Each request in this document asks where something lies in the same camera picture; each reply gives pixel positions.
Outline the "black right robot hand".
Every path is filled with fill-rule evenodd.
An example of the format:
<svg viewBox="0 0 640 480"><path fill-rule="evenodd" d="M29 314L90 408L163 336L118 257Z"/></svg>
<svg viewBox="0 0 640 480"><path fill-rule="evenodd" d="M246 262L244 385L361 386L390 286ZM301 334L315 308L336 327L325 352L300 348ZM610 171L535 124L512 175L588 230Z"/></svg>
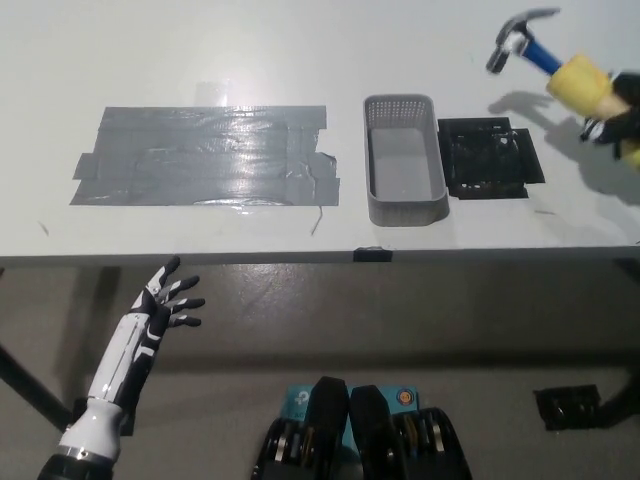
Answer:
<svg viewBox="0 0 640 480"><path fill-rule="evenodd" d="M633 152L631 144L639 144L639 73L622 71L611 77L613 92L630 105L630 110L609 120L587 118L580 133L582 142L612 145L616 160L623 159L639 169L639 150Z"/></svg>

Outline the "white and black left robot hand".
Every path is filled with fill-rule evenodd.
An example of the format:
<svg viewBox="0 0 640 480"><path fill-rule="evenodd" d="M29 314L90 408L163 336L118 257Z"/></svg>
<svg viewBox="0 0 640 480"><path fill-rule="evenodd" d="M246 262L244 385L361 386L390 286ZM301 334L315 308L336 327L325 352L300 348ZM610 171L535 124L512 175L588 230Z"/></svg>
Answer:
<svg viewBox="0 0 640 480"><path fill-rule="evenodd" d="M77 460L114 464L121 429L133 414L168 329L198 327L188 310L202 298L177 297L199 282L198 276L171 282L180 266L175 256L161 267L119 320L90 385L84 413L63 434L58 450Z"/></svg>

